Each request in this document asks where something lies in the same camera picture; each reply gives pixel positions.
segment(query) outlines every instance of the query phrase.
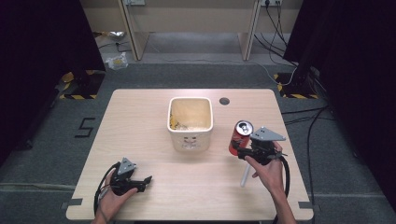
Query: can lid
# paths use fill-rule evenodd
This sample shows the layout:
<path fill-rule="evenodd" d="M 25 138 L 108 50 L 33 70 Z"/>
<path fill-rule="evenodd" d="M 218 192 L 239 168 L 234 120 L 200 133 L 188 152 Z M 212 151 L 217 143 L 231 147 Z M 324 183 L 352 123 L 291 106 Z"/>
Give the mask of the can lid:
<path fill-rule="evenodd" d="M 253 125 L 249 121 L 241 120 L 236 123 L 236 131 L 242 135 L 253 133 Z"/>

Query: hand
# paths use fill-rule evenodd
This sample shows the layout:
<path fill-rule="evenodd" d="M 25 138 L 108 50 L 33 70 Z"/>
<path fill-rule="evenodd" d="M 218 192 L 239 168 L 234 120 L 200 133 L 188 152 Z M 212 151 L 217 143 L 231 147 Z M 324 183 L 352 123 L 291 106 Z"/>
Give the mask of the hand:
<path fill-rule="evenodd" d="M 282 151 L 282 146 L 278 142 L 273 142 L 276 151 Z M 246 156 L 245 160 L 256 170 L 253 178 L 257 176 L 260 178 L 264 186 L 270 191 L 271 194 L 283 190 L 283 165 L 279 159 L 272 160 L 265 166 L 259 164 L 253 158 Z"/>
<path fill-rule="evenodd" d="M 131 198 L 134 194 L 137 193 L 137 189 L 130 189 L 126 193 L 121 196 L 118 196 L 113 192 L 110 184 L 111 176 L 113 175 L 114 170 L 106 177 L 105 186 L 107 188 L 107 193 L 105 196 L 99 201 L 99 206 L 96 211 L 95 219 L 92 223 L 107 223 L 111 220 L 121 209 L 121 207 L 125 204 L 125 202 Z"/>

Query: dark curtain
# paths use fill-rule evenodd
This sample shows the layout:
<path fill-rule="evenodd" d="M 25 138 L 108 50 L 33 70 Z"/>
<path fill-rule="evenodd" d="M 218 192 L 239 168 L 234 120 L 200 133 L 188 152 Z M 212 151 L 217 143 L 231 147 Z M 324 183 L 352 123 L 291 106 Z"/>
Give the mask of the dark curtain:
<path fill-rule="evenodd" d="M 105 67 L 78 0 L 1 1 L 0 31 L 2 164 L 62 75 Z"/>
<path fill-rule="evenodd" d="M 304 0 L 285 58 L 308 56 L 319 69 L 337 118 L 396 211 L 396 3 L 324 2 Z"/>

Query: white bin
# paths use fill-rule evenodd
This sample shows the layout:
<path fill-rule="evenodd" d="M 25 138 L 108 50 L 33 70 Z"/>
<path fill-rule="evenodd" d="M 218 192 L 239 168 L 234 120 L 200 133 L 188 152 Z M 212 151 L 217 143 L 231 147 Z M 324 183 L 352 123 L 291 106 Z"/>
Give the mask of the white bin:
<path fill-rule="evenodd" d="M 213 129 L 210 100 L 205 97 L 172 98 L 167 127 L 177 151 L 207 150 Z"/>

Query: can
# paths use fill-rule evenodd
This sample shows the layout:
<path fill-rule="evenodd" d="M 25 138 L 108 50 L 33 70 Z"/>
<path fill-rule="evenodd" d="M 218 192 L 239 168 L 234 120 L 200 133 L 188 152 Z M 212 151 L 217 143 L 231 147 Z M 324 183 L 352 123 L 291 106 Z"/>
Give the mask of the can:
<path fill-rule="evenodd" d="M 246 147 L 252 133 L 253 125 L 247 120 L 239 120 L 233 128 L 233 135 L 229 145 L 231 154 L 238 156 L 238 151 L 234 145 L 237 144 L 239 147 Z"/>

